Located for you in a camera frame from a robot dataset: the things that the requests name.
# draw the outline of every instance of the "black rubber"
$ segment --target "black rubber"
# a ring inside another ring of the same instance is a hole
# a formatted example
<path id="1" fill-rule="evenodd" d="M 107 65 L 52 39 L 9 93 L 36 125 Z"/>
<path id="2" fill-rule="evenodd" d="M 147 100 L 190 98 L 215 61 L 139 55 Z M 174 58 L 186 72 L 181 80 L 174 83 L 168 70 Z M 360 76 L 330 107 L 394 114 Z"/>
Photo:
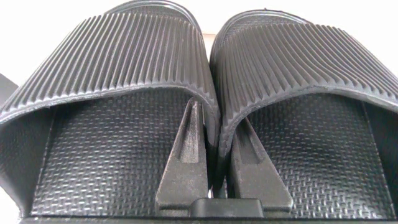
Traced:
<path id="1" fill-rule="evenodd" d="M 31 215 L 154 216 L 189 99 L 152 90 L 58 107 Z"/>
<path id="2" fill-rule="evenodd" d="M 364 105 L 298 96 L 248 116 L 294 200 L 293 218 L 395 218 Z"/>
<path id="3" fill-rule="evenodd" d="M 223 115 L 216 193 L 224 175 L 230 197 L 234 186 L 251 198 L 259 190 L 243 174 L 267 180 L 257 164 L 230 169 L 248 117 L 294 200 L 291 218 L 396 218 L 398 137 L 379 132 L 398 119 L 398 78 L 352 36 L 283 12 L 243 12 L 217 35 L 210 65 Z M 367 103 L 379 107 L 371 118 Z M 395 113 L 380 123 L 384 110 Z"/>
<path id="4" fill-rule="evenodd" d="M 81 22 L 2 105 L 0 185 L 23 218 L 154 216 L 190 98 L 215 159 L 220 111 L 196 21 L 168 1 L 122 8 Z M 181 201 L 207 193 L 190 190 Z"/>

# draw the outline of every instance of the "diamond plate pattern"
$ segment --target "diamond plate pattern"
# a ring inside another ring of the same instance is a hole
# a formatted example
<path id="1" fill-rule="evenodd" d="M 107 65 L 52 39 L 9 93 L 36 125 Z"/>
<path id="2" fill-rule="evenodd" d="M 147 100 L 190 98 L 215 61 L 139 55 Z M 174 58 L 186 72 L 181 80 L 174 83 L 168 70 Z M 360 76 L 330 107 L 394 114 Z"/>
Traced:
<path id="1" fill-rule="evenodd" d="M 155 215 L 189 99 L 156 90 L 60 106 L 31 215 Z"/>
<path id="2" fill-rule="evenodd" d="M 395 218 L 363 104 L 316 94 L 249 115 L 294 199 L 294 218 Z"/>

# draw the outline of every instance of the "slide sandal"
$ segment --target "slide sandal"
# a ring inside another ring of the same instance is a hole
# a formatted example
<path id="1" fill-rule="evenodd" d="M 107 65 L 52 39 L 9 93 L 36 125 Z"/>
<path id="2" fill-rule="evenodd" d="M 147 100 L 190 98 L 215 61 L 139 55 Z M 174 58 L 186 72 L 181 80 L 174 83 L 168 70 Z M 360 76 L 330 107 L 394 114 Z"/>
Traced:
<path id="1" fill-rule="evenodd" d="M 220 111 L 197 23 L 169 4 L 83 21 L 5 102 L 0 184 L 23 218 L 183 217 L 208 196 Z"/>
<path id="2" fill-rule="evenodd" d="M 222 114 L 213 190 L 265 217 L 396 219 L 398 78 L 340 29 L 279 11 L 231 18 L 211 70 Z"/>

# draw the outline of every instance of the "white background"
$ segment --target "white background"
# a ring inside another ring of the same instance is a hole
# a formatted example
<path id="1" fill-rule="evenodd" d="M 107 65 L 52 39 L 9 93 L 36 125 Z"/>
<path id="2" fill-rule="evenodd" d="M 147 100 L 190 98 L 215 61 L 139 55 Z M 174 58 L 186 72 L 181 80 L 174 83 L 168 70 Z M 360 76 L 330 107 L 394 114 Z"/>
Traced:
<path id="1" fill-rule="evenodd" d="M 124 0 L 0 0 L 0 73 L 23 84 L 62 39 L 83 19 Z M 197 19 L 202 32 L 216 34 L 233 15 L 250 9 L 275 9 L 316 24 L 347 31 L 398 75 L 397 1 L 175 0 Z M 209 52 L 211 41 L 206 41 Z M 18 210 L 0 189 L 0 217 L 15 223 Z"/>

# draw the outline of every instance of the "textured footbed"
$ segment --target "textured footbed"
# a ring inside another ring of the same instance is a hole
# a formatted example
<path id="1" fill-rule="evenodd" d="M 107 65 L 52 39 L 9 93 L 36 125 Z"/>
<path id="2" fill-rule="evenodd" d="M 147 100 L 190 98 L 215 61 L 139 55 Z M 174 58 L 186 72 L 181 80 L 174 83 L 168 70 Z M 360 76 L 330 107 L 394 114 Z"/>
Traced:
<path id="1" fill-rule="evenodd" d="M 152 90 L 59 106 L 31 215 L 155 215 L 189 99 Z"/>
<path id="2" fill-rule="evenodd" d="M 294 199 L 294 218 L 395 218 L 361 101 L 304 95 L 248 116 Z"/>

